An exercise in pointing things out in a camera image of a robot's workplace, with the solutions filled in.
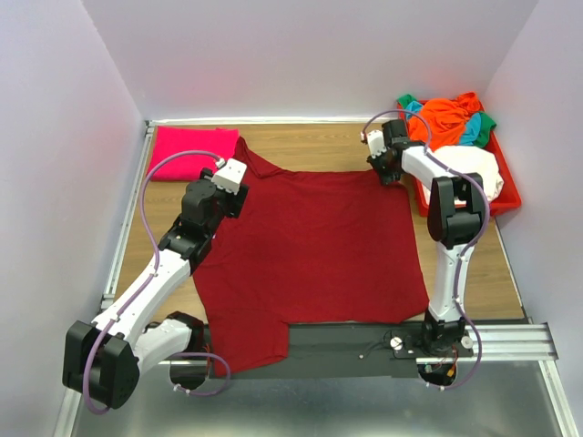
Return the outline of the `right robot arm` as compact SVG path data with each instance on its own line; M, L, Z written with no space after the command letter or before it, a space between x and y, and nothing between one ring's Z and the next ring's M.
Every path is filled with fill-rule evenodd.
M435 289L425 311L421 350L442 355L465 336L465 283L469 261L489 221L482 177L464 174L440 161L429 146L408 137L405 121L393 119L381 129L361 132L367 162L385 186L408 174L429 188L427 228L436 243Z

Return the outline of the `dark red t shirt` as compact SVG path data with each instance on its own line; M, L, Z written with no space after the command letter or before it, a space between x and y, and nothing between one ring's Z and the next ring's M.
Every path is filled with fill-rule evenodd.
M284 360L295 323L399 323L429 303L410 201L371 170L290 171L240 140L241 214L193 280L222 377Z

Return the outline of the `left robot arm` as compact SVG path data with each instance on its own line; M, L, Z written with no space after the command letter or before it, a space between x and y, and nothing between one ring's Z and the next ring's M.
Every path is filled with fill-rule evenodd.
M220 223L240 215L246 170L233 158L216 172L203 170L187 185L178 217L140 275L91 322L78 320L67 331L62 382L90 404L100 403L100 412L124 405L140 377L160 362L208 355L200 320L176 312L155 328L148 324L210 253Z

